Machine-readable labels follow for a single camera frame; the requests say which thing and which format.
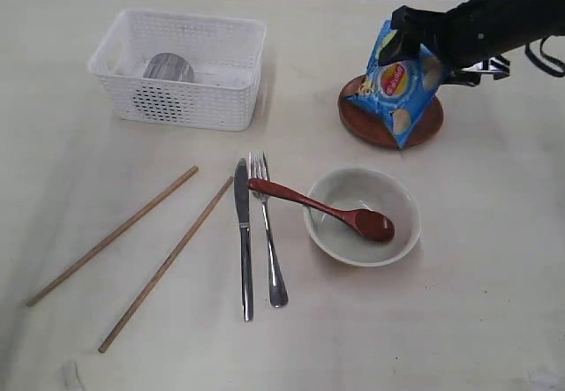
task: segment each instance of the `wooden chopstick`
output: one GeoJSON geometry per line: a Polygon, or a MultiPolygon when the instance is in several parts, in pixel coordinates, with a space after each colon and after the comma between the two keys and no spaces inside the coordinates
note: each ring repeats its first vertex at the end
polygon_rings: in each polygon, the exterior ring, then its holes
{"type": "Polygon", "coordinates": [[[112,241],[126,232],[135,222],[141,219],[144,215],[146,215],[153,207],[157,206],[161,201],[166,199],[173,191],[176,190],[180,185],[184,184],[188,178],[198,172],[198,166],[192,166],[188,169],[179,179],[169,185],[163,192],[157,195],[154,199],[149,201],[138,213],[134,214],[130,217],[127,221],[122,223],[118,226],[111,234],[105,237],[100,243],[98,243],[94,248],[92,248],[89,252],[87,252],[84,256],[78,259],[76,262],[72,264],[68,269],[62,272],[57,278],[51,281],[45,288],[27,300],[27,307],[33,307],[39,301],[47,296],[53,289],[55,289],[59,284],[64,282],[68,279],[72,274],[74,274],[77,270],[83,267],[91,258],[93,258],[96,254],[101,252],[104,248],[106,248],[112,241]]]}
{"type": "Polygon", "coordinates": [[[230,188],[231,183],[233,182],[233,177],[230,177],[223,187],[218,191],[218,193],[214,196],[212,201],[208,203],[204,211],[200,214],[196,222],[191,226],[191,228],[186,232],[185,236],[179,241],[175,249],[169,254],[169,257],[162,263],[161,267],[155,272],[153,278],[149,280],[146,284],[145,288],[138,294],[138,296],[133,301],[130,308],[124,313],[122,319],[118,321],[118,323],[114,326],[114,329],[108,334],[106,339],[102,342],[102,345],[98,348],[98,351],[101,353],[106,352],[108,347],[111,343],[114,342],[117,335],[124,329],[127,322],[132,318],[133,314],[139,309],[143,301],[147,298],[151,290],[154,286],[159,282],[162,276],[165,274],[167,269],[172,265],[173,261],[177,258],[178,254],[185,248],[186,244],[190,241],[192,236],[196,233],[200,225],[206,220],[210,212],[214,209],[215,205],[218,204],[218,201],[222,198],[222,195],[230,188]]]}

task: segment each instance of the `lay's chip bag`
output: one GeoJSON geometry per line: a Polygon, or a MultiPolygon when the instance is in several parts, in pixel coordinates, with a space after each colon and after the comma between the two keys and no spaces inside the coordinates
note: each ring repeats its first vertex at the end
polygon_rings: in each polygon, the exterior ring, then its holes
{"type": "Polygon", "coordinates": [[[374,44],[365,80],[348,100],[381,118],[398,146],[403,148],[448,76],[448,69],[424,45],[420,46],[417,59],[379,66],[380,51],[395,34],[387,20],[374,44]]]}

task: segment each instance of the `butter knife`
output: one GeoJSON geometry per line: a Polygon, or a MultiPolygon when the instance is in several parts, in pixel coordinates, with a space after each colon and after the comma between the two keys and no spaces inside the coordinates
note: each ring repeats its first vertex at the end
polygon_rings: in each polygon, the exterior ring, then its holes
{"type": "Polygon", "coordinates": [[[239,234],[241,235],[241,303],[244,320],[253,320],[253,280],[251,274],[251,235],[249,229],[249,190],[247,188],[247,165],[239,160],[234,179],[239,234]]]}

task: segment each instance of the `white bowl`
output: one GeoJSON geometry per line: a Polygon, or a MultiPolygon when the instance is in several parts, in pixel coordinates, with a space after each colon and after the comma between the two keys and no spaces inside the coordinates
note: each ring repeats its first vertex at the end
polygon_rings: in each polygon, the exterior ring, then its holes
{"type": "Polygon", "coordinates": [[[414,198],[404,185],[384,173],[368,169],[335,170],[316,182],[308,195],[342,210],[375,210],[395,224],[392,241],[376,243],[336,218],[305,207],[304,220],[310,237],[324,252],[343,263],[384,266],[404,257],[418,241],[420,215],[414,198]]]}

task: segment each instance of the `white table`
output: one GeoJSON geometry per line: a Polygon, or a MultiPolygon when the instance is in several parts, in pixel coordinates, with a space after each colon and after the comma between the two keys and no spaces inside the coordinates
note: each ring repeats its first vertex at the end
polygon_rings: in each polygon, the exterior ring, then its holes
{"type": "MultiPolygon", "coordinates": [[[[517,390],[565,376],[563,82],[510,55],[513,74],[439,92],[429,144],[381,151],[351,136],[335,101],[363,73],[401,4],[454,1],[0,0],[0,388],[62,389],[74,359],[88,391],[517,390]],[[86,62],[127,7],[268,23],[269,93],[245,132],[115,117],[86,62]],[[404,260],[346,267],[270,205],[290,303],[267,302],[267,247],[252,200],[255,321],[240,308],[232,192],[109,351],[96,348],[237,159],[267,150],[273,179],[306,191],[343,166],[381,169],[418,201],[404,260]],[[22,302],[192,164],[200,173],[34,309],[22,302]]],[[[554,51],[565,49],[555,40],[554,51]]]]}

